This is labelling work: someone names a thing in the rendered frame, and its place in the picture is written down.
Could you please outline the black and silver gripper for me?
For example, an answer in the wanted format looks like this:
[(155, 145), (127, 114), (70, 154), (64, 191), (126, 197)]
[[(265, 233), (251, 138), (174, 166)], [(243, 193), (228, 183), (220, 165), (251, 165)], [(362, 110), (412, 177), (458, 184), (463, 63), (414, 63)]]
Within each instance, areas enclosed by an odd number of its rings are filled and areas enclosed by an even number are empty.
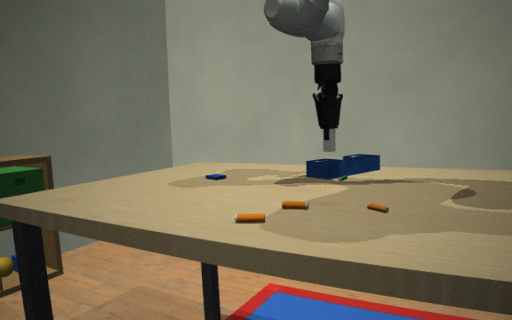
[[(323, 129), (324, 152), (336, 151), (335, 129), (339, 126), (340, 105), (343, 98), (338, 93), (337, 83), (341, 81), (340, 64), (315, 65), (317, 93), (313, 93), (318, 124)], [(326, 102), (328, 100), (328, 102)]]

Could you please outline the blue three-compartment bin rack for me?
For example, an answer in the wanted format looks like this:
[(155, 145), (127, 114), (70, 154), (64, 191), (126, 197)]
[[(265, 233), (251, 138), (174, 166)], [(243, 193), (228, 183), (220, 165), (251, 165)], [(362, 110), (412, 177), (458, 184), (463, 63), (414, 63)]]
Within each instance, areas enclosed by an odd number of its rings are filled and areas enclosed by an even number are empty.
[(331, 180), (344, 175), (378, 171), (380, 170), (380, 156), (357, 154), (344, 156), (343, 160), (325, 158), (306, 161), (306, 165), (307, 177)]

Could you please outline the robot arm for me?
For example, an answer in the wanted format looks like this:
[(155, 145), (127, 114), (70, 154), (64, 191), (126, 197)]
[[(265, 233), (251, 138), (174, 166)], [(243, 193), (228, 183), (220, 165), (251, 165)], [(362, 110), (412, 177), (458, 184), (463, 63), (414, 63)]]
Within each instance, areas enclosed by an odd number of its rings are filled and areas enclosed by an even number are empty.
[(264, 13), (276, 30), (310, 41), (312, 65), (343, 63), (341, 0), (265, 0)]

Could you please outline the blue rectangular block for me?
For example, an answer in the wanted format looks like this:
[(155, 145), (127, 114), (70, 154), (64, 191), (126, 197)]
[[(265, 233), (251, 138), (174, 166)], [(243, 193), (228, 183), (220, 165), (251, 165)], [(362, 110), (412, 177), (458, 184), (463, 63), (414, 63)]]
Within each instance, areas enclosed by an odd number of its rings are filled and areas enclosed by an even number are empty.
[(226, 179), (226, 175), (211, 174), (211, 175), (205, 175), (205, 178), (208, 180), (223, 180), (223, 179)]

